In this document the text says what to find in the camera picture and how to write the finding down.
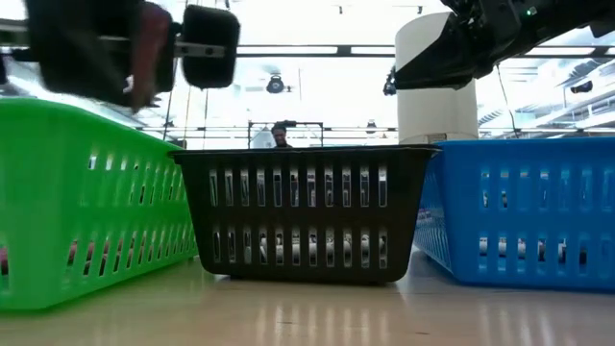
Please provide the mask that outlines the black hanging fixture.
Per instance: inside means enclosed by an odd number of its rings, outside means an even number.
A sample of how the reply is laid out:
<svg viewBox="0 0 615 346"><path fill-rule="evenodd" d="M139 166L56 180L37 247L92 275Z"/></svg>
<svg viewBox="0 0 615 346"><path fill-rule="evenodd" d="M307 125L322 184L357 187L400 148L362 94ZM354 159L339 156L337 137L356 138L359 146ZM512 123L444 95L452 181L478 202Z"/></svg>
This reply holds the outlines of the black hanging fixture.
<svg viewBox="0 0 615 346"><path fill-rule="evenodd" d="M384 96L394 96L397 94L396 82L395 82L396 66L392 65L389 70L383 88L382 93Z"/></svg>

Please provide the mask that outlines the maroon crayon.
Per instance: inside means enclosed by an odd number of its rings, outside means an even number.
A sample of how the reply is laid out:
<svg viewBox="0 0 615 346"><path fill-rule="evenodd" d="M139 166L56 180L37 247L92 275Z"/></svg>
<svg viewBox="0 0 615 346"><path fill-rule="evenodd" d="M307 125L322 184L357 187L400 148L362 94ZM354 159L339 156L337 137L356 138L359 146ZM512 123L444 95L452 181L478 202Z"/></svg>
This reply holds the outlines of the maroon crayon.
<svg viewBox="0 0 615 346"><path fill-rule="evenodd" d="M151 2L137 7L135 35L132 39L133 113L148 106L156 94L156 69L160 51L166 44L168 12Z"/></svg>

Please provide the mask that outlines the black ceiling beam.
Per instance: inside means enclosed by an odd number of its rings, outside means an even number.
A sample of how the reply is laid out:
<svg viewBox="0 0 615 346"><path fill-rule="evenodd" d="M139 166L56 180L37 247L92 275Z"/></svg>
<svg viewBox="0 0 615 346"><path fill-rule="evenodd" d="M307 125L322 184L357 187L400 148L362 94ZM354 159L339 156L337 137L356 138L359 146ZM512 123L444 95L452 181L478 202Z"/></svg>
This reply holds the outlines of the black ceiling beam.
<svg viewBox="0 0 615 346"><path fill-rule="evenodd" d="M239 58L394 58L393 45L241 45ZM615 58L615 46L542 45L513 59L602 59Z"/></svg>

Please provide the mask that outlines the person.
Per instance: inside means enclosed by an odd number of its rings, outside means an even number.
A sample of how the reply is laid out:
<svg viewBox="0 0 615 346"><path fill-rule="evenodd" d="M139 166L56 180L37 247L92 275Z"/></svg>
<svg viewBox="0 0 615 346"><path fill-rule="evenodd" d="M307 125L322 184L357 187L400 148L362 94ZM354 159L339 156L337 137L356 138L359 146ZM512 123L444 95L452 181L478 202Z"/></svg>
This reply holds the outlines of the person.
<svg viewBox="0 0 615 346"><path fill-rule="evenodd" d="M275 141L276 148L290 148L291 145L286 139L287 129L283 123L276 123L271 129L271 135Z"/></svg>

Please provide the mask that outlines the blue plastic basket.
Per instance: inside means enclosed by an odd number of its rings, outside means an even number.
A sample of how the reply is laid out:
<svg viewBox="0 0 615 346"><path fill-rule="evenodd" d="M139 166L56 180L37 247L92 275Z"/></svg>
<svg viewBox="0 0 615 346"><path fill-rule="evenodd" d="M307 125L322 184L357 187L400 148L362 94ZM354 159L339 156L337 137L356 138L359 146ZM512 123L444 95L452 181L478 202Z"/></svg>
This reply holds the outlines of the blue plastic basket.
<svg viewBox="0 0 615 346"><path fill-rule="evenodd" d="M440 146L418 249L467 284L615 292L615 137Z"/></svg>

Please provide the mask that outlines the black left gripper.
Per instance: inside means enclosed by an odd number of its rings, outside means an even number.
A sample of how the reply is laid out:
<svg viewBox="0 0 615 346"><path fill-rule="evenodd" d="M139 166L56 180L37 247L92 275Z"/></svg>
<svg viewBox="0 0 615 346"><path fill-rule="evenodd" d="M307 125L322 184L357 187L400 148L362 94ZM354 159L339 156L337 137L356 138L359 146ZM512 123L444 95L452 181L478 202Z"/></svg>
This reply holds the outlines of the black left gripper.
<svg viewBox="0 0 615 346"><path fill-rule="evenodd" d="M125 75L102 35L130 36L139 0L26 0L30 47L47 89L127 104ZM174 86L176 25L158 55L156 92ZM186 82L200 89L233 83L240 23L229 11L188 5L176 51Z"/></svg>

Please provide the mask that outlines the black plastic basket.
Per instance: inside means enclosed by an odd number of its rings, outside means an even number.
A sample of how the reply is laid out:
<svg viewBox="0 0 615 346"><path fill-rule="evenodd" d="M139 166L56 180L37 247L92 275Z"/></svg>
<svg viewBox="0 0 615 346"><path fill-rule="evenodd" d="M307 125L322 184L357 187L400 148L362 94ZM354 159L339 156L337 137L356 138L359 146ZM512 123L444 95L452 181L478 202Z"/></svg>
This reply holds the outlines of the black plastic basket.
<svg viewBox="0 0 615 346"><path fill-rule="evenodd" d="M406 272L428 144L176 151L203 267L391 283Z"/></svg>

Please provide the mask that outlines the green plastic basket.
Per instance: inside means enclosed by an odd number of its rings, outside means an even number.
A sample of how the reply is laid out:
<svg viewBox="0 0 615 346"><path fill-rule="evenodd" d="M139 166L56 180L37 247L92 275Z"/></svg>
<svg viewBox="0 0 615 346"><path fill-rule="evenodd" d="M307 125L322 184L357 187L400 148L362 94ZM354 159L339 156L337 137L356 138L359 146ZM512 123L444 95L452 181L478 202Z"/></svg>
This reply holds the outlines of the green plastic basket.
<svg viewBox="0 0 615 346"><path fill-rule="evenodd" d="M193 258L171 150L70 105L0 99L0 311L49 308Z"/></svg>

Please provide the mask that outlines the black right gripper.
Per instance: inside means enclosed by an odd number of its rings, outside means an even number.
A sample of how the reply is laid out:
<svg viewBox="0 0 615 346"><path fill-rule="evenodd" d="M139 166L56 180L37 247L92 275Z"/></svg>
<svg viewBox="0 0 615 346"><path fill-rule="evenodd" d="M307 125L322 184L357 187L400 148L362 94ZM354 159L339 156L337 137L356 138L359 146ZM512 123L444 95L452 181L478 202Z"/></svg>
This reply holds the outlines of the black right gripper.
<svg viewBox="0 0 615 346"><path fill-rule="evenodd" d="M489 74L521 30L512 0L441 0L395 36L398 90L461 89Z"/></svg>

